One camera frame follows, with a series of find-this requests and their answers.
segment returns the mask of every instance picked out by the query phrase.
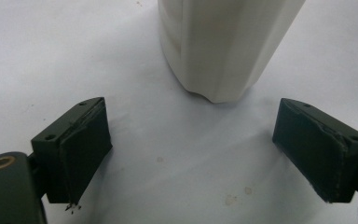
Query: brown stain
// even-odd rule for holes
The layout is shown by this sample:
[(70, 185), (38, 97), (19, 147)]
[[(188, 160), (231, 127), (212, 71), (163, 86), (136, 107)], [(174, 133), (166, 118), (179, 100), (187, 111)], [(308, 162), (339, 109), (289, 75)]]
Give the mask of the brown stain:
[(226, 196), (225, 205), (231, 206), (232, 204), (237, 202), (237, 199), (237, 196), (232, 196), (231, 194), (228, 194), (228, 196)]
[(249, 188), (249, 187), (245, 187), (245, 194), (251, 195), (252, 194), (252, 189)]

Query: white plastic object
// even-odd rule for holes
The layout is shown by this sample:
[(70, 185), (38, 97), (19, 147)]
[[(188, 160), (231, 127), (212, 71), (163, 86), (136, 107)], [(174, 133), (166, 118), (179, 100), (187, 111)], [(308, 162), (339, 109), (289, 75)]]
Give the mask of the white plastic object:
[(160, 42), (186, 90), (213, 103), (257, 82), (305, 0), (158, 0)]

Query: round brass ring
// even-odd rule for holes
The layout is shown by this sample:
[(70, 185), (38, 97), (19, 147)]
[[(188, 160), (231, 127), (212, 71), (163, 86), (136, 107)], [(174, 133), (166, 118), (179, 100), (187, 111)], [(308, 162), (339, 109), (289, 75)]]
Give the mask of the round brass ring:
[(13, 156), (0, 157), (0, 169), (8, 167), (15, 160), (16, 160), (16, 158), (14, 158)]

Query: black mechanical part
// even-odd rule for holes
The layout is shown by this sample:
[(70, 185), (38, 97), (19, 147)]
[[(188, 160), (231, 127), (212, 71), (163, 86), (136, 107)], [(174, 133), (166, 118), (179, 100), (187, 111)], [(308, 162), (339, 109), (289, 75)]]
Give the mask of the black mechanical part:
[(299, 101), (281, 99), (272, 141), (329, 203), (358, 191), (358, 131)]
[(112, 148), (104, 98), (75, 105), (32, 140), (34, 153), (0, 155), (0, 224), (45, 224), (40, 198), (78, 204)]

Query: white table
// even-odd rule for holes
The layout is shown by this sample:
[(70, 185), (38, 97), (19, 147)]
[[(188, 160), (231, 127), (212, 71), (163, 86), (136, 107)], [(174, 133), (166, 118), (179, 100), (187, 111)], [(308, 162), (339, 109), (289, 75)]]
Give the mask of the white table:
[(358, 1), (309, 0), (235, 104), (185, 91), (158, 42), (156, 0), (0, 1), (0, 153), (104, 96), (114, 153), (80, 211), (49, 224), (358, 223), (358, 194), (326, 204), (271, 142), (280, 99), (358, 130)]

